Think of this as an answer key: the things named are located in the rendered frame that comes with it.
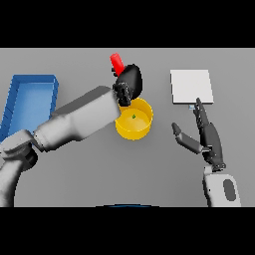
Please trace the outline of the dark right robot hand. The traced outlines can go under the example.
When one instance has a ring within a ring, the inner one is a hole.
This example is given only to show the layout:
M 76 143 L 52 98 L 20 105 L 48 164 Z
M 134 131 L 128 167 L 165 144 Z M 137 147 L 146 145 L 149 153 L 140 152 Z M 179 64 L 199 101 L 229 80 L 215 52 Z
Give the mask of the dark right robot hand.
M 190 137 L 181 130 L 178 124 L 173 123 L 171 126 L 176 142 L 195 154 L 201 153 L 204 160 L 212 166 L 213 172 L 225 169 L 226 163 L 223 160 L 220 136 L 215 125 L 209 121 L 200 98 L 196 99 L 193 113 L 200 140 Z

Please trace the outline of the dark left robot hand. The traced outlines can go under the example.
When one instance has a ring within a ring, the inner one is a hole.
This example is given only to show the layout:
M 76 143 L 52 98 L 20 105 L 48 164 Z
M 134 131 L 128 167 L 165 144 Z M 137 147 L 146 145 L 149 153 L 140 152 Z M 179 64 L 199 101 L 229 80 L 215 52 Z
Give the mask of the dark left robot hand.
M 139 67 L 135 64 L 125 66 L 113 84 L 113 90 L 121 107 L 130 106 L 131 101 L 135 100 L 142 91 L 142 77 Z

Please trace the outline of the red beaker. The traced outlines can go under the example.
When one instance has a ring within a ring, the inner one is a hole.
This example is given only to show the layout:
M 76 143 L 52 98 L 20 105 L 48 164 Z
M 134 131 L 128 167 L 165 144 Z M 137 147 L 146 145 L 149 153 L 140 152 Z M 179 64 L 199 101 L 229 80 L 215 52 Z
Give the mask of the red beaker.
M 125 69 L 125 65 L 119 53 L 114 53 L 110 55 L 110 60 L 113 65 L 114 71 L 119 76 Z

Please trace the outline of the yellow bowl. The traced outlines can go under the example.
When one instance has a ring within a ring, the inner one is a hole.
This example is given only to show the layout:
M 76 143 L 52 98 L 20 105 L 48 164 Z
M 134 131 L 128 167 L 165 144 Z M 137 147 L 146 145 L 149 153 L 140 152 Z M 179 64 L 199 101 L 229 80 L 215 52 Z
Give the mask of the yellow bowl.
M 128 107 L 120 107 L 121 115 L 115 120 L 116 130 L 120 136 L 129 140 L 145 137 L 151 128 L 153 110 L 142 98 L 131 101 Z

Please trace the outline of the pale square measuring scale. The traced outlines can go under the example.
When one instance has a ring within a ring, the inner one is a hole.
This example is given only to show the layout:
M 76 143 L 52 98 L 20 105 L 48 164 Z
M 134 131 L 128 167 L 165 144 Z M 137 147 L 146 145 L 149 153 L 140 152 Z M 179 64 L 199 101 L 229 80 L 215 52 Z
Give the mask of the pale square measuring scale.
M 171 70 L 170 84 L 175 105 L 194 106 L 197 98 L 204 105 L 214 103 L 208 70 Z

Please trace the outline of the blue tray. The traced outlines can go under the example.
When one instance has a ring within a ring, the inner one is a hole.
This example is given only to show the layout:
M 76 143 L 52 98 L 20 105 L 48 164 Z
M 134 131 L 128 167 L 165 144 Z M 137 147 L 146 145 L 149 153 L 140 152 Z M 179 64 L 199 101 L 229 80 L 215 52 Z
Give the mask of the blue tray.
M 59 83 L 55 75 L 14 75 L 0 123 L 0 142 L 20 129 L 33 132 L 55 110 Z

